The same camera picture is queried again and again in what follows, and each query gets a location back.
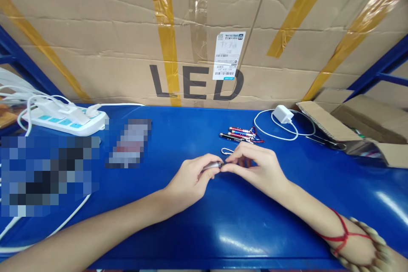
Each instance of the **cardboard flap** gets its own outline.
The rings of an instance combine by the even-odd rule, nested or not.
[[[407,143],[408,113],[364,95],[344,102],[331,114],[378,142]]]
[[[304,101],[296,103],[296,105],[330,138],[336,141],[361,140],[356,133],[326,112],[315,102]]]
[[[408,168],[408,144],[376,143],[387,165],[395,168]]]

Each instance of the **cardboard box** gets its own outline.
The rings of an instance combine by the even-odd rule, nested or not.
[[[305,5],[304,19],[291,29],[279,58],[267,55],[299,1]],[[291,107],[303,99],[368,3],[1,0],[0,24],[76,102],[84,95],[73,84],[98,103],[265,109],[277,104]],[[325,87],[347,88],[408,33],[408,3],[394,0],[385,6],[390,7],[375,31],[364,34]],[[21,28],[27,23],[17,27],[22,20],[33,29]],[[38,35],[31,35],[32,30]],[[234,80],[217,81],[213,79],[217,37],[227,31],[245,32],[240,73]]]
[[[408,168],[407,112],[364,95],[346,101],[331,114],[312,101],[298,106],[328,137],[346,144],[347,154],[361,156],[378,149],[388,166]]]

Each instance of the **laser pointer pen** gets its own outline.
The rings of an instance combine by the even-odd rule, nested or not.
[[[205,171],[205,170],[210,169],[210,168],[221,168],[224,165],[225,164],[220,162],[220,161],[212,161],[207,166],[205,166],[202,171]]]

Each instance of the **white power strip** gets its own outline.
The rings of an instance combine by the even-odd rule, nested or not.
[[[86,108],[78,108],[85,113]],[[28,115],[23,115],[23,119],[28,121]],[[58,119],[45,115],[40,108],[36,108],[31,111],[32,124],[76,136],[89,136],[99,130],[103,130],[105,128],[106,119],[109,119],[108,115],[103,111],[99,111],[99,115],[91,118],[90,121],[88,121],[84,125],[80,125],[77,123],[73,123],[70,119],[67,118]]]

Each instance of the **white phone charger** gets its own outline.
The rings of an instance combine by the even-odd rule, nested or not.
[[[291,123],[293,118],[293,113],[283,105],[278,105],[272,112],[272,115],[275,116],[280,123]]]

